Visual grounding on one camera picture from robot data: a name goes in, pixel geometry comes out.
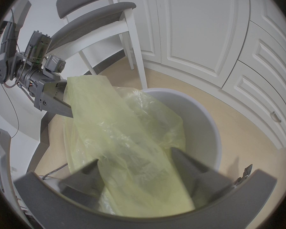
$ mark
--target white wall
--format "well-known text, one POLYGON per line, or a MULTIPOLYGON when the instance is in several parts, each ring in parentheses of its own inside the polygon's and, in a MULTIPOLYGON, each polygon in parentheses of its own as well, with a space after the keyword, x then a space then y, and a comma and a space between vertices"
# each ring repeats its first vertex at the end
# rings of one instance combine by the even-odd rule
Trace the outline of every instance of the white wall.
MULTIPOLYGON (((52 36, 64 26, 58 17, 56 0, 29 0, 32 4, 27 18, 20 30, 18 45, 24 51, 33 31, 39 30, 44 34, 52 36)), ((107 0, 97 1, 87 5, 69 15, 69 21, 96 8, 108 5, 107 0)), ((122 49, 118 36, 98 42, 86 49, 84 53, 92 66, 102 62, 104 59, 122 49)), ((61 74, 63 78, 74 75, 82 75, 88 71, 78 55, 66 60, 66 67, 61 74)), ((7 94, 14 104, 19 118, 19 132, 11 141, 10 164, 14 167, 12 176, 14 178, 25 174, 32 155, 40 140, 40 120, 45 114, 34 108, 30 100, 18 87, 6 89, 7 94)), ((4 90, 0 86, 0 128, 7 130, 11 136, 16 133, 18 127, 17 118, 4 90)))

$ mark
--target translucent yellow bag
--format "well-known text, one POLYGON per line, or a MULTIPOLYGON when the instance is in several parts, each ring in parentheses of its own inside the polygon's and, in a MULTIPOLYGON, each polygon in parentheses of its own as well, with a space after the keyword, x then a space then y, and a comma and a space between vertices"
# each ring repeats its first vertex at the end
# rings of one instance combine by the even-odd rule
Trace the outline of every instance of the translucent yellow bag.
POLYGON ((185 149, 182 119, 150 95, 113 88, 105 76, 67 79, 64 139, 71 173, 99 159, 105 183, 99 210, 159 217, 194 209, 172 166, 170 147, 185 149))

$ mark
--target floor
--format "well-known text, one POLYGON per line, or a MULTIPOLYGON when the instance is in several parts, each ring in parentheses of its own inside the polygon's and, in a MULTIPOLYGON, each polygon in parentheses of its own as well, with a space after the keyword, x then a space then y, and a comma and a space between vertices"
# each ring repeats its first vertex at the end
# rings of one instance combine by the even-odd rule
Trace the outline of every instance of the floor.
MULTIPOLYGON (((199 101, 209 111, 221 136, 222 159, 219 171, 222 174, 236 180, 242 176, 245 167, 253 164, 252 171, 261 169, 277 178, 277 184, 267 203, 247 227, 256 228, 267 218, 286 192, 286 148, 276 149, 250 120, 210 94, 157 71, 145 71, 149 88, 178 90, 199 101)), ((130 70, 126 57, 105 69, 101 75, 107 76, 113 86, 141 88, 137 71, 130 70)), ((35 170, 38 175, 45 175, 66 163, 62 118, 59 115, 49 123, 49 140, 50 147, 35 170)), ((69 170, 66 166, 52 176, 63 178, 68 175, 69 170)))

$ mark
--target trash bin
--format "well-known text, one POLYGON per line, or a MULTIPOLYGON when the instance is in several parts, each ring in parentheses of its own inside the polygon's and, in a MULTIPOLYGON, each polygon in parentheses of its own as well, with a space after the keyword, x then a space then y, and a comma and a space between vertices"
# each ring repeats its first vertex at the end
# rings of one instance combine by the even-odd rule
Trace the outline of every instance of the trash bin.
POLYGON ((142 90, 158 99, 183 119, 186 153, 206 166, 218 170, 221 162, 221 139, 209 112, 194 98, 176 90, 142 90))

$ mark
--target metal handle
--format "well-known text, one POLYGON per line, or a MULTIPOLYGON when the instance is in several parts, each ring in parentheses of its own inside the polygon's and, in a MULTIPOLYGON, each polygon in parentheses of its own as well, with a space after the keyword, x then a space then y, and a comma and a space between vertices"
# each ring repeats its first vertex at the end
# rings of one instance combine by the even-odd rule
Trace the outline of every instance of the metal handle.
POLYGON ((274 117, 277 119, 278 122, 280 122, 280 123, 282 122, 282 120, 280 120, 280 119, 278 118, 278 116, 276 115, 276 113, 275 113, 274 111, 272 112, 272 114, 274 115, 274 117))

